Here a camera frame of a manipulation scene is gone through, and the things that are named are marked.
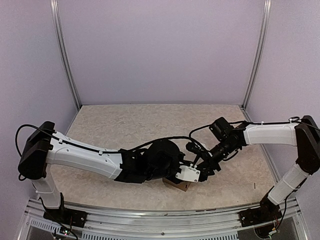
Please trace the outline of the brown cardboard box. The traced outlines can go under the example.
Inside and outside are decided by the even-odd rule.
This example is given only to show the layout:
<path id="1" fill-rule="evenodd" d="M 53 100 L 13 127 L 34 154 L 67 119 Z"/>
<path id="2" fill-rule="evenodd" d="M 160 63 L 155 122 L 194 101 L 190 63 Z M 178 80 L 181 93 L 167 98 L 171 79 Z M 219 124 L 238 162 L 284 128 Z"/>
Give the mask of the brown cardboard box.
<path id="1" fill-rule="evenodd" d="M 186 192 L 188 190 L 188 188 L 190 187 L 191 185 L 191 182 L 188 182 L 188 181 L 182 181 L 180 183 L 174 183 L 166 178 L 163 178 L 162 179 L 162 182 L 168 187 L 168 186 L 171 186 L 171 187 L 174 187 L 176 189 L 179 189 L 183 192 Z"/>

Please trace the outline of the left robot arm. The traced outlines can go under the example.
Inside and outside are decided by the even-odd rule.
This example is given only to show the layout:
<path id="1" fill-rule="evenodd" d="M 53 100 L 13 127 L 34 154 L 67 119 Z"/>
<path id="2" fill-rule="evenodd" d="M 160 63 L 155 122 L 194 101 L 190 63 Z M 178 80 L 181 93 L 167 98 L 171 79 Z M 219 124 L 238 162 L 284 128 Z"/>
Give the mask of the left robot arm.
<path id="1" fill-rule="evenodd" d="M 134 150 L 103 150 L 68 139 L 55 124 L 35 127 L 20 152 L 18 172 L 32 181 L 46 211 L 63 223 L 70 218 L 64 197 L 50 173 L 52 165 L 73 167 L 100 174 L 117 182 L 142 184 L 175 176 L 184 158 L 171 137 L 151 141 Z"/>

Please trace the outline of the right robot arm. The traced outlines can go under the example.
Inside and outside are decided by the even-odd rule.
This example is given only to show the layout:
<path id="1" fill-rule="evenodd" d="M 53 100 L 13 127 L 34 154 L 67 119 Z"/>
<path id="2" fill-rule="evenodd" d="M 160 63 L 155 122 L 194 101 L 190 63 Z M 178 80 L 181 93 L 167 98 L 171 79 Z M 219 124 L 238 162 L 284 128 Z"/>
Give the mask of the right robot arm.
<path id="1" fill-rule="evenodd" d="M 219 143 L 202 155 L 203 162 L 197 166 L 200 170 L 199 182 L 206 181 L 215 171 L 220 171 L 219 163 L 227 161 L 230 154 L 243 147 L 270 144 L 297 148 L 297 159 L 293 166 L 260 201 L 260 207 L 255 212 L 260 222 L 268 221 L 277 211 L 279 204 L 296 191 L 308 176 L 320 169 L 320 130 L 309 115 L 280 123 L 242 121 L 237 127 L 220 117 L 209 129 Z"/>

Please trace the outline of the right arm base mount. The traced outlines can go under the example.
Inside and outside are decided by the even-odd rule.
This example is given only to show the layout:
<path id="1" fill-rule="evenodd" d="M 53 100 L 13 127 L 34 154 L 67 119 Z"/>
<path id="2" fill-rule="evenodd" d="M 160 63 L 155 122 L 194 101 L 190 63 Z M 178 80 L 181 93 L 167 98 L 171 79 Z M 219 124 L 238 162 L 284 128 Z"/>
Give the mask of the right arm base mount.
<path id="1" fill-rule="evenodd" d="M 244 228 L 267 223 L 276 219 L 279 220 L 282 217 L 282 212 L 280 209 L 269 212 L 262 207 L 257 207 L 242 210 L 238 213 L 238 215 L 240 218 L 241 226 Z"/>

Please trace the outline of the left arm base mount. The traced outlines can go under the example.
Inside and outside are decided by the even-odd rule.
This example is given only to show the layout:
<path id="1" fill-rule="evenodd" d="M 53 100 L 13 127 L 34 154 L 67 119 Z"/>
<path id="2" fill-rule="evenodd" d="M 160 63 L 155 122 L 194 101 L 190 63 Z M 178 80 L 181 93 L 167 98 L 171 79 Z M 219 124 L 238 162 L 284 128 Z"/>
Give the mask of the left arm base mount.
<path id="1" fill-rule="evenodd" d="M 68 225 L 70 227 L 84 228 L 88 213 L 81 210 L 65 208 L 63 211 L 58 209 L 48 209 L 43 217 L 58 224 Z"/>

